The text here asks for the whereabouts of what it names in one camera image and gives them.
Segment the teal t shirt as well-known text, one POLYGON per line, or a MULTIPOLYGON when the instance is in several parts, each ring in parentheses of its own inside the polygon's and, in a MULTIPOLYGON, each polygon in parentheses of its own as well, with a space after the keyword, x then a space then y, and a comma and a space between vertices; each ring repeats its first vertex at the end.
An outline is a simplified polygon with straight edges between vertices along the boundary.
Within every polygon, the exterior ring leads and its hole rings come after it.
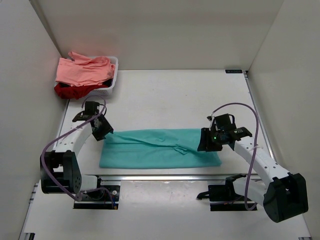
POLYGON ((216 152, 198 151, 198 128, 116 131, 103 141, 102 169, 186 169, 219 167, 216 152))

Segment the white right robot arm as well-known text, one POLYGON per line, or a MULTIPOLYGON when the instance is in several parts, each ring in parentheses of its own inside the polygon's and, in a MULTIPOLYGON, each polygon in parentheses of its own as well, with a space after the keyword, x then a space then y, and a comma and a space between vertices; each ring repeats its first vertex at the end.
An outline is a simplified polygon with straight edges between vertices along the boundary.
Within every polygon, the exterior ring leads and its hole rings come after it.
POLYGON ((198 200, 212 199, 224 203, 247 197, 261 205, 268 217, 275 223, 282 222, 309 210, 305 178, 292 174, 280 166, 265 151, 255 145, 253 135, 245 128, 224 129, 202 128, 199 152, 218 152, 224 145, 241 156, 258 174, 263 184, 250 179, 246 174, 236 174, 225 179, 225 184, 216 190, 208 190, 197 195, 198 200))

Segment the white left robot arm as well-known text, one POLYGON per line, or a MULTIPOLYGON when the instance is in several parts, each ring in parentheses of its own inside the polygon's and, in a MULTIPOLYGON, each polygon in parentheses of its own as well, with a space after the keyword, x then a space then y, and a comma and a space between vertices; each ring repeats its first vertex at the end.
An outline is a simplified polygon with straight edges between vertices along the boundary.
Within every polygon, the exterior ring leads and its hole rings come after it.
POLYGON ((101 141, 113 132, 114 129, 104 115, 90 122, 85 121, 83 117, 75 117, 70 131, 52 141, 57 144, 51 151, 45 147, 40 155, 42 192, 65 193, 78 202, 81 200, 81 191, 87 192, 93 199, 101 198, 105 192, 104 185, 99 183, 95 176, 82 176, 77 156, 90 136, 96 141, 101 141))

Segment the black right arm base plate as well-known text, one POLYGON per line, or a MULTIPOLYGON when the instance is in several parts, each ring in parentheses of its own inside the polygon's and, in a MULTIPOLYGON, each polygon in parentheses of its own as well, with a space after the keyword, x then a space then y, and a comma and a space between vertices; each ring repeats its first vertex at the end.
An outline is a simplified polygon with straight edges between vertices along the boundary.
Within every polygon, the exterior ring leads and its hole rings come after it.
POLYGON ((246 211, 244 193, 237 194, 234 182, 238 179, 246 182, 245 174, 236 174, 225 179, 224 184, 210 184, 208 190, 200 192, 196 199, 209 199, 211 212, 246 211))

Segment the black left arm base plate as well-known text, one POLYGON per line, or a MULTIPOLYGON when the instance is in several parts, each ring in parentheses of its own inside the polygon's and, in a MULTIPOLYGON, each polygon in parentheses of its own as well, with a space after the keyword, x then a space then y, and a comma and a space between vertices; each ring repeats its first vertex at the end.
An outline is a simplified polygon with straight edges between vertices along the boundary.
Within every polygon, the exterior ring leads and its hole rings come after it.
POLYGON ((75 201, 73 208, 76 210, 117 210, 119 208, 121 185, 102 185, 102 187, 108 189, 111 198, 103 189, 83 193, 82 200, 80 202, 75 201))

